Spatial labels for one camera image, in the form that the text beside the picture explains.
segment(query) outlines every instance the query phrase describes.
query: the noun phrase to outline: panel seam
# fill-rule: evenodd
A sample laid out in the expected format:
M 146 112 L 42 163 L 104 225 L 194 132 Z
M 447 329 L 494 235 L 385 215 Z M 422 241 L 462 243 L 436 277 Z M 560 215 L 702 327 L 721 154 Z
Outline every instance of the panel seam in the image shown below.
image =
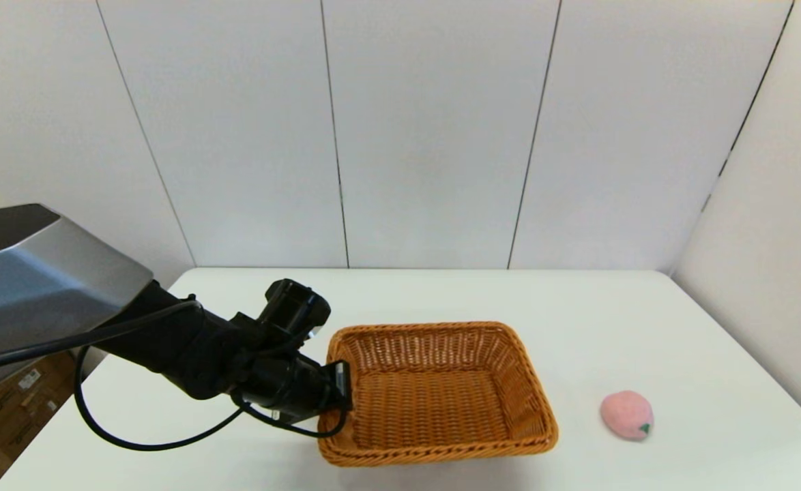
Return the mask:
M 319 7 L 322 13 L 322 38 L 325 41 L 325 68 L 328 72 L 328 97 L 331 100 L 331 129 L 334 134 L 334 159 L 337 162 L 337 188 L 340 193 L 340 218 L 343 220 L 343 245 L 345 247 L 345 255 L 347 255 L 347 269 L 351 267 L 349 264 L 349 238 L 347 236 L 347 227 L 345 226 L 345 206 L 343 205 L 343 179 L 340 176 L 340 150 L 337 147 L 337 119 L 334 116 L 334 90 L 331 84 L 331 61 L 328 59 L 328 30 L 325 27 L 325 2 L 319 0 Z
M 104 10 L 100 8 L 100 0 L 94 0 L 95 5 L 98 7 L 98 13 L 100 14 L 100 22 L 104 25 L 104 32 L 106 33 L 106 40 L 110 43 L 110 50 L 113 51 L 113 58 L 116 60 L 116 66 L 119 68 L 119 75 L 122 78 L 122 83 L 125 85 L 125 91 L 128 94 L 128 100 L 130 102 L 130 108 L 133 109 L 133 115 L 136 117 L 136 124 L 139 125 L 139 132 L 141 132 L 143 136 L 143 140 L 145 141 L 145 148 L 149 150 L 149 156 L 151 158 L 151 163 L 155 166 L 155 172 L 158 174 L 158 180 L 160 180 L 161 187 L 164 189 L 164 195 L 167 196 L 167 202 L 170 205 L 170 210 L 173 212 L 173 217 L 176 218 L 176 226 L 179 227 L 179 233 L 182 234 L 182 241 L 185 242 L 185 247 L 188 249 L 188 256 L 191 257 L 191 262 L 197 267 L 197 261 L 194 259 L 194 252 L 191 250 L 191 245 L 188 243 L 188 237 L 186 237 L 185 229 L 182 228 L 182 221 L 179 220 L 179 214 L 176 212 L 176 207 L 173 206 L 173 199 L 170 198 L 170 192 L 167 190 L 167 184 L 164 182 L 164 176 L 161 175 L 160 167 L 158 167 L 158 160 L 155 159 L 155 153 L 151 149 L 151 143 L 149 142 L 149 137 L 145 134 L 145 128 L 143 127 L 143 121 L 139 117 L 139 111 L 136 111 L 136 104 L 133 102 L 133 96 L 130 94 L 130 88 L 128 86 L 127 80 L 125 78 L 125 72 L 122 70 L 122 65 L 119 62 L 119 55 L 116 54 L 116 47 L 113 46 L 113 38 L 110 36 L 110 30 L 106 27 L 106 19 L 104 19 Z
M 537 106 L 537 119 L 534 120 L 534 134 L 531 135 L 531 149 L 528 150 L 528 164 L 525 166 L 525 179 L 522 180 L 522 194 L 519 196 L 519 212 L 516 213 L 516 224 L 512 231 L 512 242 L 510 242 L 510 257 L 507 258 L 507 269 L 512 264 L 512 253 L 516 248 L 516 234 L 519 233 L 519 218 L 522 217 L 522 204 L 525 202 L 525 189 L 528 187 L 528 174 L 531 172 L 531 158 L 534 156 L 534 143 L 537 142 L 537 128 L 540 125 L 540 112 L 543 111 L 543 97 L 547 93 L 547 81 L 549 80 L 549 68 L 553 64 L 553 52 L 555 50 L 555 38 L 559 32 L 559 18 L 562 17 L 562 2 L 555 12 L 555 25 L 553 26 L 553 38 L 549 43 L 549 55 L 547 56 L 547 69 L 543 74 L 543 88 L 540 90 L 540 105 Z
M 674 278 L 676 275 L 676 269 L 678 269 L 680 262 L 682 261 L 682 256 L 685 255 L 686 250 L 688 249 L 688 245 L 691 243 L 691 239 L 695 236 L 695 230 L 697 227 L 700 226 L 701 217 L 703 217 L 703 211 L 707 208 L 707 205 L 710 204 L 710 199 L 712 198 L 713 194 L 716 192 L 716 186 L 719 183 L 719 177 L 722 177 L 722 173 L 725 171 L 725 166 L 728 165 L 728 159 L 731 159 L 731 154 L 734 152 L 734 146 L 737 145 L 737 141 L 740 140 L 740 134 L 743 133 L 743 128 L 746 127 L 746 120 L 749 119 L 749 115 L 752 114 L 753 106 L 755 105 L 755 100 L 759 97 L 759 91 L 761 90 L 761 86 L 765 83 L 765 78 L 768 77 L 768 70 L 771 69 L 771 63 L 774 62 L 774 57 L 777 54 L 777 48 L 780 47 L 780 41 L 782 40 L 782 35 L 785 32 L 785 26 L 788 25 L 788 19 L 791 16 L 791 9 L 794 9 L 794 0 L 791 0 L 791 4 L 788 6 L 788 11 L 785 12 L 785 20 L 783 21 L 782 28 L 780 30 L 780 35 L 777 36 L 777 41 L 774 43 L 774 50 L 771 52 L 771 57 L 768 59 L 768 64 L 765 65 L 765 72 L 761 75 L 759 80 L 759 86 L 755 88 L 755 93 L 753 94 L 753 100 L 749 103 L 749 108 L 746 109 L 746 114 L 743 116 L 743 121 L 740 124 L 740 128 L 738 128 L 737 134 L 734 136 L 734 141 L 731 143 L 731 148 L 728 149 L 728 155 L 725 156 L 725 161 L 722 162 L 722 168 L 719 169 L 719 174 L 716 174 L 716 181 L 713 183 L 713 186 L 710 187 L 710 193 L 707 195 L 707 198 L 703 202 L 703 206 L 701 207 L 701 211 L 697 214 L 697 219 L 691 227 L 691 233 L 688 234 L 687 239 L 685 240 L 685 245 L 682 246 L 680 249 L 679 254 L 674 258 L 673 264 L 671 267 L 667 269 L 667 276 Z

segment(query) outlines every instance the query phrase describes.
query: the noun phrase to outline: white table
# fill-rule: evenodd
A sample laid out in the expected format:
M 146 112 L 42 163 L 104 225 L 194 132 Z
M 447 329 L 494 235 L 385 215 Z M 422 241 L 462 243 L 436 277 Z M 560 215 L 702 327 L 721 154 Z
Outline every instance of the white table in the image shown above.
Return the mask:
M 292 278 L 333 314 L 304 353 L 323 360 L 339 327 L 498 320 L 513 326 L 557 415 L 557 447 L 534 456 L 423 466 L 338 468 L 313 439 L 250 417 L 198 444 L 136 453 L 101 441 L 70 400 L 1 480 L 35 489 L 754 489 L 801 490 L 801 409 L 670 279 L 651 271 L 195 269 L 178 296 L 214 313 L 256 316 L 270 282 Z M 653 433 L 613 437 L 605 395 L 650 399 Z M 234 410 L 197 402 L 161 376 L 109 357 L 85 383 L 95 417 L 144 443 L 188 437 Z

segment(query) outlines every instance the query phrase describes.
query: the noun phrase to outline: basket rim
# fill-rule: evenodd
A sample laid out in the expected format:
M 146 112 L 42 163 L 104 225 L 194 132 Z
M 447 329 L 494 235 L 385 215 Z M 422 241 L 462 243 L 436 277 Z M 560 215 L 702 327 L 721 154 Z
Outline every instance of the basket rim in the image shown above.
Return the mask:
M 348 326 L 342 327 L 331 338 L 331 342 L 328 347 L 328 355 L 327 355 L 327 363 L 331 363 L 334 361 L 335 356 L 337 355 L 337 351 L 339 348 L 339 343 L 343 342 L 347 336 L 355 335 L 355 333 L 366 333 L 366 332 L 373 332 L 377 333 L 379 331 L 385 332 L 387 329 L 392 331 L 413 331 L 413 330 L 423 330 L 423 329 L 434 329 L 435 327 L 449 327 L 450 329 L 456 329 L 456 327 L 497 327 L 501 330 L 505 336 L 507 336 L 510 342 L 513 344 L 513 348 L 519 352 L 521 363 L 525 368 L 525 377 L 531 382 L 531 385 L 534 386 L 535 392 L 535 399 L 537 405 L 540 407 L 540 415 L 543 419 L 544 428 L 547 429 L 544 433 L 539 435 L 525 437 L 525 438 L 516 438 L 516 439 L 504 439 L 503 441 L 484 441 L 484 442 L 473 442 L 473 443 L 462 443 L 462 444 L 453 444 L 453 445 L 429 445 L 428 447 L 395 447 L 395 448 L 387 448 L 387 449 L 375 449 L 375 448 L 368 448 L 368 449 L 353 449 L 348 447 L 341 447 L 338 444 L 337 438 L 320 438 L 319 439 L 319 449 L 325 459 L 331 461 L 332 457 L 341 457 L 341 458 L 351 458 L 351 459 L 361 459 L 361 458 L 385 458 L 387 459 L 387 463 L 391 463 L 391 459 L 395 457 L 409 457 L 409 456 L 425 456 L 425 455 L 435 455 L 435 454 L 447 454 L 447 455 L 459 455 L 463 456 L 466 453 L 472 453 L 473 451 L 482 451 L 487 449 L 492 449 L 496 451 L 510 449 L 510 448 L 537 448 L 538 451 L 548 451 L 551 448 L 555 447 L 557 444 L 557 440 L 559 439 L 559 427 L 557 427 L 557 422 L 555 420 L 555 414 L 553 410 L 551 410 L 551 405 L 549 404 L 549 400 L 545 395 L 543 385 L 540 383 L 540 379 L 537 377 L 537 373 L 534 371 L 534 365 L 531 363 L 531 357 L 528 355 L 527 349 L 525 349 L 525 345 L 522 343 L 522 339 L 519 338 L 519 335 L 513 330 L 512 327 L 507 326 L 500 321 L 452 321 L 452 323 L 405 323 L 405 324 L 361 324 L 356 326 Z M 322 419 L 319 419 L 319 426 L 322 426 Z

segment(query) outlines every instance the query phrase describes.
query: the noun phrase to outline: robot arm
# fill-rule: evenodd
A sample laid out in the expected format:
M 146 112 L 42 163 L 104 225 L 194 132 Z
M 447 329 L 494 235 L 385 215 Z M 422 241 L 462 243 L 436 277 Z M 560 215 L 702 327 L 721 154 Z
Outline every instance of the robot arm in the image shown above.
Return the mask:
M 183 301 L 151 271 L 62 215 L 41 205 L 0 209 L 0 352 L 157 313 L 96 346 L 161 373 L 192 398 L 229 394 L 241 407 L 272 409 L 281 425 L 350 409 L 347 364 L 320 366 L 300 354 L 331 314 L 328 303 L 293 280 L 274 282 L 266 296 L 257 319 L 174 310 Z M 1 366 L 0 380 L 24 363 Z

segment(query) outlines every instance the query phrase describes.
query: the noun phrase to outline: orange wicker basket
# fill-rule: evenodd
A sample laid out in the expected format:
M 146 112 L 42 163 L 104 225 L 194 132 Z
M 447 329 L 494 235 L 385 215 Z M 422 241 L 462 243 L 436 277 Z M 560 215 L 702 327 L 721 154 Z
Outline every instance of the orange wicker basket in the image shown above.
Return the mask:
M 559 437 L 553 411 L 512 329 L 501 323 L 345 327 L 328 363 L 350 363 L 354 410 L 319 441 L 336 466 L 523 455 Z M 320 417 L 326 431 L 337 411 Z

